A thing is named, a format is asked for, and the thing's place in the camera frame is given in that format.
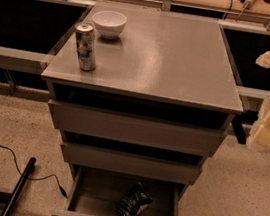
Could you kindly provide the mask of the blue chip bag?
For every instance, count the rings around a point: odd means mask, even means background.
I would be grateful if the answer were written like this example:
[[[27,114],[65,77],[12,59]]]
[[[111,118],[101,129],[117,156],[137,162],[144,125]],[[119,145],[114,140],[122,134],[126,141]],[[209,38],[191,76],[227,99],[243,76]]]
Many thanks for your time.
[[[143,185],[138,182],[117,202],[115,211],[122,216],[138,216],[153,201]]]

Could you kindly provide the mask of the grey drawer cabinet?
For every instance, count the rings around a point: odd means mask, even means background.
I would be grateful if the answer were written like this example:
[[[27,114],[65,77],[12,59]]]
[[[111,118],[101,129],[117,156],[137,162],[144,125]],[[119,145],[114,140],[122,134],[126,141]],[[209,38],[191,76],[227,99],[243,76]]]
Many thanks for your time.
[[[79,68],[69,40],[43,71],[51,100],[226,132],[242,112],[219,24],[192,16],[122,6],[117,40],[96,39],[97,67]],[[63,143],[115,150],[202,169],[208,156],[57,129]]]

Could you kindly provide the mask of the grey open bottom drawer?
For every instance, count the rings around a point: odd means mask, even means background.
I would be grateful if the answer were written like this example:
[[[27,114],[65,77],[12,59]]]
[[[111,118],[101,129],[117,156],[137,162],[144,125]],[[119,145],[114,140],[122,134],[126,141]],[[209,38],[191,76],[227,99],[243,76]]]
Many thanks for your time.
[[[178,196],[173,183],[83,167],[52,216],[178,216]]]

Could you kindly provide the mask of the grey top drawer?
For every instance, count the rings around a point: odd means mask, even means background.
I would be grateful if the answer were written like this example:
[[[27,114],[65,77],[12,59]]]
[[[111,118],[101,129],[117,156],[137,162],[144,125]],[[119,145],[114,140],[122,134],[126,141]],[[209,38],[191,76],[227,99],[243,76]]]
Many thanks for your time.
[[[104,111],[49,100],[56,129],[102,139],[182,153],[212,156],[226,137],[223,130]]]

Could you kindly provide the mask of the grey middle drawer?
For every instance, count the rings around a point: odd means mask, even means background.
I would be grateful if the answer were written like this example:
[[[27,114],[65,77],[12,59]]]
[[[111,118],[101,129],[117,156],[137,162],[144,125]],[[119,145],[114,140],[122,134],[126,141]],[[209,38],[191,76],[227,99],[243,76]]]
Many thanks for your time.
[[[173,183],[193,184],[202,171],[200,167],[188,164],[168,162],[82,144],[66,142],[62,144],[61,150],[67,163]]]

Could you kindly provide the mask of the white power strip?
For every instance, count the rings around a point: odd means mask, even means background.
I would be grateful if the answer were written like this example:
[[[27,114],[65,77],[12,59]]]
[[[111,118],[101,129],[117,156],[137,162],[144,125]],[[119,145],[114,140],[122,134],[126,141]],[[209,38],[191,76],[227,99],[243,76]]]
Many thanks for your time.
[[[244,4],[243,4],[243,8],[244,9],[250,9],[251,6],[254,4],[255,0],[245,0]]]

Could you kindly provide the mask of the white ceramic bowl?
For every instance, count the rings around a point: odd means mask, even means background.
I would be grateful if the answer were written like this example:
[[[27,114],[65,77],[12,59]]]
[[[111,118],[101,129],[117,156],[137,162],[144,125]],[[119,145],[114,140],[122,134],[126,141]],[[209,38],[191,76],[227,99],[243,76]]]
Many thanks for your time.
[[[127,18],[117,11],[96,12],[92,16],[97,32],[106,39],[117,38],[125,28]]]

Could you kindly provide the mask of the tall printed drink can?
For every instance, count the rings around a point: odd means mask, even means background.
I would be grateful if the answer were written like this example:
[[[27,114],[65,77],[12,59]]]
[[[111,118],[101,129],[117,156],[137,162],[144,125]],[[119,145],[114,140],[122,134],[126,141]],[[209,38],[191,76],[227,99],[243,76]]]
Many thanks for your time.
[[[75,26],[76,49],[81,70],[92,71],[96,68],[95,31],[91,23],[80,22]]]

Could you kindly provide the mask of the black metal stand leg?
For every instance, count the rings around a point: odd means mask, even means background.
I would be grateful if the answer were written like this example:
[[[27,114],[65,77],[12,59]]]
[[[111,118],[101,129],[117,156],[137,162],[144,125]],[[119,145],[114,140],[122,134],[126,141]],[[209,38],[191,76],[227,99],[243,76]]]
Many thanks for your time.
[[[27,180],[30,178],[30,174],[34,171],[34,165],[36,165],[36,158],[32,157],[29,159],[28,164],[11,193],[0,191],[0,216],[11,216],[18,198],[20,197],[21,191],[23,191]]]

